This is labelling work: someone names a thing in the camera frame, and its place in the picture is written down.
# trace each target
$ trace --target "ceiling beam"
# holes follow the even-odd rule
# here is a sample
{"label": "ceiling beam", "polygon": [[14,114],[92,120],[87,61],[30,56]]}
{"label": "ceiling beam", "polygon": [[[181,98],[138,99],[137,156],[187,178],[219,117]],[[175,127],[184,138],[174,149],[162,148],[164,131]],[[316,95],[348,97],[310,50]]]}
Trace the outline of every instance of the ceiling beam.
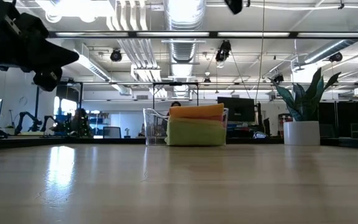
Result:
{"label": "ceiling beam", "polygon": [[358,40],[358,32],[310,31],[49,31],[49,39],[324,39]]}

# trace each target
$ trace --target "wooden table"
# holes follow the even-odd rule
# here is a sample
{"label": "wooden table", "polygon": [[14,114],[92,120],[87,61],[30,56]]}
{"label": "wooden table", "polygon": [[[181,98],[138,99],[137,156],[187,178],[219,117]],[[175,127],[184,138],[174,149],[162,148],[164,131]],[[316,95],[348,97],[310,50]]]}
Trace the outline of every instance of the wooden table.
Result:
{"label": "wooden table", "polygon": [[358,149],[0,150],[0,223],[358,223]]}

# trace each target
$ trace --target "wire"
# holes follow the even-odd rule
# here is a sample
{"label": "wire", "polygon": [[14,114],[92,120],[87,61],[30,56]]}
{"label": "wire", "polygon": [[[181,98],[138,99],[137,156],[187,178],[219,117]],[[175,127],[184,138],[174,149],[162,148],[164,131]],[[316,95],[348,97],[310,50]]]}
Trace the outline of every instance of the wire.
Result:
{"label": "wire", "polygon": [[239,76],[240,76],[240,78],[241,78],[241,82],[242,82],[242,84],[244,85],[244,88],[246,89],[246,92],[247,92],[247,94],[248,94],[248,97],[251,99],[251,96],[249,95],[249,92],[248,92],[248,89],[247,89],[247,87],[246,87],[246,84],[244,83],[244,80],[242,79],[242,75],[241,75],[241,72],[240,72],[240,70],[239,70],[239,67],[237,66],[236,59],[234,58],[234,54],[233,54],[233,52],[232,52],[231,50],[230,50],[230,53],[231,53],[231,56],[233,57],[234,64],[236,65],[237,72],[239,73]]}
{"label": "wire", "polygon": [[258,78],[258,85],[256,86],[256,95],[255,95],[255,104],[258,100],[258,92],[259,92],[259,84],[260,79],[262,78],[262,58],[264,54],[264,40],[265,40],[265,2],[264,0],[264,11],[262,16],[262,47],[260,48],[260,62],[259,62],[259,78]]}

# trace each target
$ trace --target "ceiling pipe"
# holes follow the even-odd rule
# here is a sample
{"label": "ceiling pipe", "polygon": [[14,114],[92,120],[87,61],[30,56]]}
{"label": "ceiling pipe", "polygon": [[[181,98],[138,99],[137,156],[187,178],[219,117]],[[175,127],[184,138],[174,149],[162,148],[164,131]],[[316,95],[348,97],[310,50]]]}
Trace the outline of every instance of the ceiling pipe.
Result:
{"label": "ceiling pipe", "polygon": [[[167,30],[200,30],[203,25],[206,10],[205,0],[164,0],[165,23]],[[178,78],[187,79],[193,71],[197,44],[192,43],[171,43],[170,61],[172,75]],[[186,96],[183,86],[175,86],[176,96]]]}
{"label": "ceiling pipe", "polygon": [[[132,27],[133,30],[139,30],[139,27],[137,26],[137,20],[136,20],[136,2],[135,0],[129,0],[129,4],[131,6],[131,22],[130,22],[130,25]],[[147,65],[144,66],[144,68],[146,67],[152,67],[152,61],[151,61],[151,58],[150,58],[150,55],[146,49],[146,46],[145,46],[145,42],[144,40],[137,40],[140,47],[142,48],[143,52],[144,52],[144,57],[147,61]]]}
{"label": "ceiling pipe", "polygon": [[307,65],[311,63],[316,63],[321,60],[324,60],[339,51],[355,44],[358,42],[358,39],[353,40],[333,40],[330,43],[320,47],[312,53],[309,53],[305,58],[304,62],[301,65]]}
{"label": "ceiling pipe", "polygon": [[[146,23],[146,4],[145,4],[144,0],[139,0],[139,11],[140,11],[140,19],[139,19],[140,27],[142,28],[142,30],[148,30],[147,23]],[[145,54],[147,52],[148,55],[150,56],[150,60],[152,62],[152,67],[158,68],[157,61],[154,56],[151,40],[143,39],[142,41],[143,41],[144,47],[145,47],[144,52],[145,52]]]}
{"label": "ceiling pipe", "polygon": [[[118,23],[117,10],[113,6],[113,4],[115,5],[115,1],[110,2],[110,4],[113,10],[113,14],[111,15],[111,17],[106,18],[106,25],[109,30],[122,30],[121,26]],[[118,39],[117,41],[121,48],[124,49],[132,64],[134,64],[136,67],[141,67],[140,62],[136,59],[134,53],[130,50],[131,47],[129,46],[127,40]]]}
{"label": "ceiling pipe", "polygon": [[[127,23],[127,4],[125,1],[120,0],[121,3],[121,17],[120,17],[120,25],[124,30],[130,30],[128,23]],[[135,58],[137,61],[141,64],[142,68],[146,67],[146,63],[143,59],[142,53],[140,52],[139,48],[137,47],[135,40],[131,39],[128,40],[128,43],[131,47],[128,48],[129,51],[132,52],[133,55],[135,55]]]}

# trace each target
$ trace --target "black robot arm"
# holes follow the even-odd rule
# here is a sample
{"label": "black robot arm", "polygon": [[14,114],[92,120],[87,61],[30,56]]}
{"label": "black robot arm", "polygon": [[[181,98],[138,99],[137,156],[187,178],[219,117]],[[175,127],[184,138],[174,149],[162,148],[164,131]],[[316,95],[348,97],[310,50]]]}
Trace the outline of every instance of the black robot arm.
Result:
{"label": "black robot arm", "polygon": [[29,131],[38,131],[38,129],[39,129],[38,125],[42,124],[42,122],[40,120],[38,120],[35,116],[30,114],[29,112],[27,112],[27,111],[20,112],[19,113],[19,124],[17,124],[17,126],[16,126],[15,135],[18,135],[22,131],[22,129],[23,129],[23,127],[22,127],[23,118],[24,118],[25,115],[30,117],[31,120],[32,120],[32,126],[31,126],[31,128],[29,128]]}
{"label": "black robot arm", "polygon": [[62,77],[62,66],[77,61],[79,55],[46,41],[48,35],[38,17],[21,14],[13,3],[0,0],[0,70],[35,71],[34,83],[52,91]]}
{"label": "black robot arm", "polygon": [[47,130],[47,123],[49,119],[52,119],[52,121],[54,121],[55,123],[59,123],[53,118],[53,116],[44,116],[44,124],[42,125],[42,128],[40,130],[41,132],[45,132]]}

